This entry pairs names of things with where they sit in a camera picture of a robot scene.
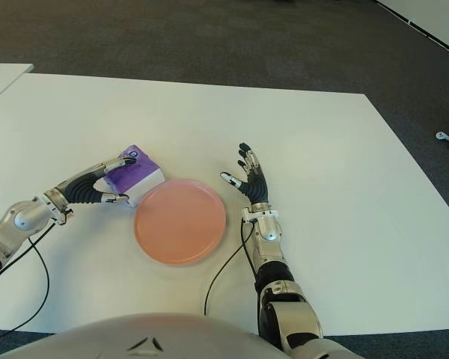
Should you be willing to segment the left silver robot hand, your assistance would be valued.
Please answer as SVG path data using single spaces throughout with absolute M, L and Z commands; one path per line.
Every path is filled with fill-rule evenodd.
M 109 172 L 118 168 L 127 168 L 136 163 L 131 157 L 115 158 L 91 166 L 83 172 L 63 181 L 55 188 L 70 204 L 79 203 L 123 203 L 129 197 L 126 194 L 101 192 L 95 189 L 95 183 Z

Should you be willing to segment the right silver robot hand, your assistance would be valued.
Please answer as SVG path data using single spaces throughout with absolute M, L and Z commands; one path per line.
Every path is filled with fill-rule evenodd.
M 238 161 L 238 165 L 245 171 L 246 181 L 237 179 L 226 171 L 221 172 L 220 177 L 244 194 L 251 205 L 268 203 L 269 197 L 266 178 L 257 155 L 246 143 L 239 145 L 238 154 L 242 157 L 242 160 L 240 159 Z

